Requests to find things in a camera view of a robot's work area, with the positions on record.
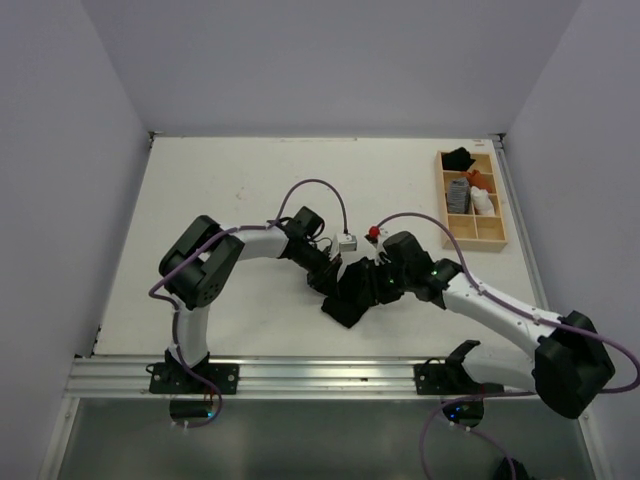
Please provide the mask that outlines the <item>black underwear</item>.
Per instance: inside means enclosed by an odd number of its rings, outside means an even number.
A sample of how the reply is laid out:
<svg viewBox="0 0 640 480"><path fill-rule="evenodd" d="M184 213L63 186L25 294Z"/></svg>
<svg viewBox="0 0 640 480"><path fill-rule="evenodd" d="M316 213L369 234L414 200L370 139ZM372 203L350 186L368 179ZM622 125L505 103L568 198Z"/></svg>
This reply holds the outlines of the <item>black underwear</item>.
<svg viewBox="0 0 640 480"><path fill-rule="evenodd" d="M336 291L324 299L321 311L351 329L379 303L378 267L372 259L364 257L345 268Z"/></svg>

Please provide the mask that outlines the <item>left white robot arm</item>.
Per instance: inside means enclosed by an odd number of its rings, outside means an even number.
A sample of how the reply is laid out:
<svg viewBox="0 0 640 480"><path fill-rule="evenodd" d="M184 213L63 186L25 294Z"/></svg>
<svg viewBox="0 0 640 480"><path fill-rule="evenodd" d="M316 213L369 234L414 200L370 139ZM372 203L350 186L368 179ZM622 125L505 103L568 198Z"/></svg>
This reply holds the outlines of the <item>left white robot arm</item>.
<svg viewBox="0 0 640 480"><path fill-rule="evenodd" d="M307 273L307 284L329 295L342 265L339 249L320 249L313 239L324 221L303 207L292 218L264 225L224 227L207 215L188 226L159 264L160 282L150 296L173 305L168 355L177 363L172 379L185 392L201 390L208 379L207 327L210 305L221 294L237 263L285 259Z"/></svg>

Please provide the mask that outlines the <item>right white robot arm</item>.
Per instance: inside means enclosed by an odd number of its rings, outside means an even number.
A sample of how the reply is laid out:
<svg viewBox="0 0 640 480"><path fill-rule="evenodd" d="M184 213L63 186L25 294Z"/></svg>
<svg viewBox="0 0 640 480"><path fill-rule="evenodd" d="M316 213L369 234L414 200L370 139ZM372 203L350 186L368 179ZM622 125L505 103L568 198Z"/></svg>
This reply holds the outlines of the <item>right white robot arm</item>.
<svg viewBox="0 0 640 480"><path fill-rule="evenodd" d="M517 347L491 350L476 340L447 359L451 389L477 384L531 391L555 413L576 419L612 379L615 368L591 319L566 316L520 302L466 272L462 264L431 259L414 235L390 235L379 227L366 239L376 248L376 296L380 303L405 293L470 318Z"/></svg>

